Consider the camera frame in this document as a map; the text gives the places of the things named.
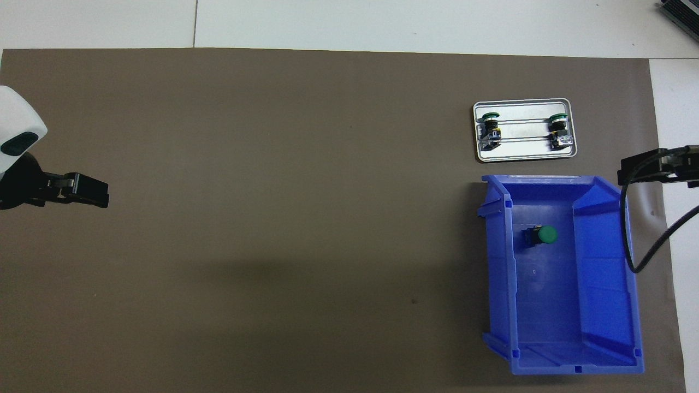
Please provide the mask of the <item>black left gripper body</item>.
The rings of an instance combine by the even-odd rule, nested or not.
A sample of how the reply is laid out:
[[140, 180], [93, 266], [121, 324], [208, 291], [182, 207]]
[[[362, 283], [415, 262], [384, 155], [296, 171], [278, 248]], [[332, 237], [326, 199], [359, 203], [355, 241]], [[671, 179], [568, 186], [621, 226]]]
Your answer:
[[1, 209], [6, 211], [23, 204], [43, 208], [46, 202], [39, 199], [40, 191], [47, 186], [47, 176], [30, 153], [25, 153], [10, 169], [5, 171], [1, 181]]

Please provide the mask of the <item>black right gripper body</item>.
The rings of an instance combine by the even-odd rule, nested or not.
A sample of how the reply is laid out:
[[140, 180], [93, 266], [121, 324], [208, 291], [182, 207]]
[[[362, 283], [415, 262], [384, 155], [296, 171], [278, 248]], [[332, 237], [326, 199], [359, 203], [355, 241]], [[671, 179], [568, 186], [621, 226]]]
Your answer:
[[680, 156], [681, 182], [686, 182], [688, 188], [698, 187], [698, 145], [686, 145], [686, 151]]

